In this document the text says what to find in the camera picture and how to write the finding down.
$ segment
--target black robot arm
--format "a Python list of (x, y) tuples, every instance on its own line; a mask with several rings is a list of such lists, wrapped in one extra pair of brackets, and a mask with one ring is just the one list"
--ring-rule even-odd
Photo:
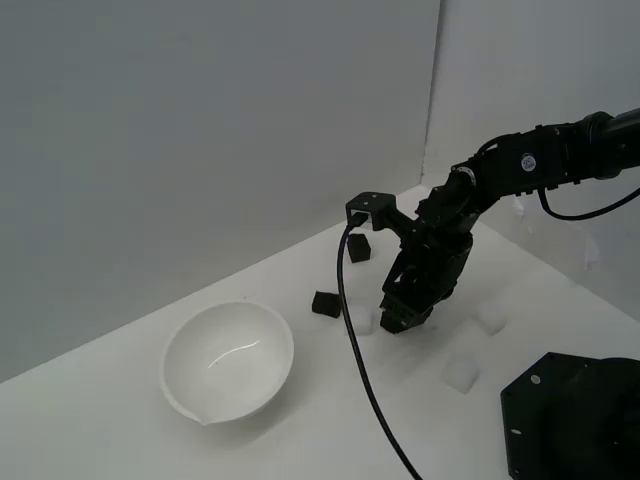
[[(640, 109), (615, 118), (598, 112), (576, 123), (540, 125), (487, 142), (452, 167), (447, 182), (420, 202), (415, 220), (397, 210), (393, 195), (358, 195), (346, 205), (347, 218), (365, 212), (374, 231), (389, 228), (401, 241), (382, 287), (381, 325), (392, 333), (420, 325), (436, 303), (451, 295), (473, 245), (473, 225), (501, 197), (537, 191), (550, 214), (590, 218), (595, 215), (554, 214), (545, 189), (612, 178), (639, 165)], [(640, 189), (614, 206), (638, 195)]]

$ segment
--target white bowl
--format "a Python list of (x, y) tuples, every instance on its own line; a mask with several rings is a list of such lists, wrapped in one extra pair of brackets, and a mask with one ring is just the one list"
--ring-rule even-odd
[(202, 425), (243, 418), (280, 390), (293, 361), (287, 322), (263, 305), (221, 303), (187, 321), (160, 362), (169, 403)]

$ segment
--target white table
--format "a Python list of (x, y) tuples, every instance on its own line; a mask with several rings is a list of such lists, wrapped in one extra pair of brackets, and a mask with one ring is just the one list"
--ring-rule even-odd
[[(422, 187), (398, 203), (412, 212)], [(367, 402), (341, 320), (314, 315), (316, 290), (335, 291), (343, 225), (0, 385), (0, 478), (408, 478)], [(500, 391), (548, 351), (640, 359), (640, 324), (478, 225), (451, 299), (428, 324), (361, 346), (383, 410), (425, 479), (507, 479)], [(370, 262), (347, 265), (352, 298), (377, 306), (398, 252), (370, 233)], [(168, 335), (207, 305), (247, 297), (289, 322), (295, 359), (284, 389), (239, 423), (202, 427), (167, 404), (157, 383)], [(490, 337), (469, 319), (500, 301), (506, 328)], [(463, 395), (440, 379), (469, 354), (482, 373)]]

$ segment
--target black cube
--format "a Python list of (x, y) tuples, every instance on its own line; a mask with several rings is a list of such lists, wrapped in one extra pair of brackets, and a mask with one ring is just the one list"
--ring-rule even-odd
[(351, 263), (365, 262), (371, 258), (371, 246), (364, 233), (352, 233), (347, 239)]
[(328, 317), (338, 318), (342, 308), (340, 308), (340, 297), (335, 293), (316, 292), (311, 304), (311, 311)]

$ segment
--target white backdrop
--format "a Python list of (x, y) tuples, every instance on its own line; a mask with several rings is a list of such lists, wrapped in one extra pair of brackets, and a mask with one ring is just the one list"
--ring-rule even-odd
[[(634, 0), (444, 0), (423, 183), (442, 184), (451, 165), (497, 135), (640, 107), (638, 18)], [(549, 199), (577, 214), (638, 186), (640, 169), (560, 187)], [(547, 217), (537, 196), (521, 201), (522, 220), (507, 198), (482, 221), (640, 318), (640, 203), (570, 225)], [(585, 270), (587, 244), (600, 261)]]
[(438, 9), (1, 2), (0, 381), (418, 184)]

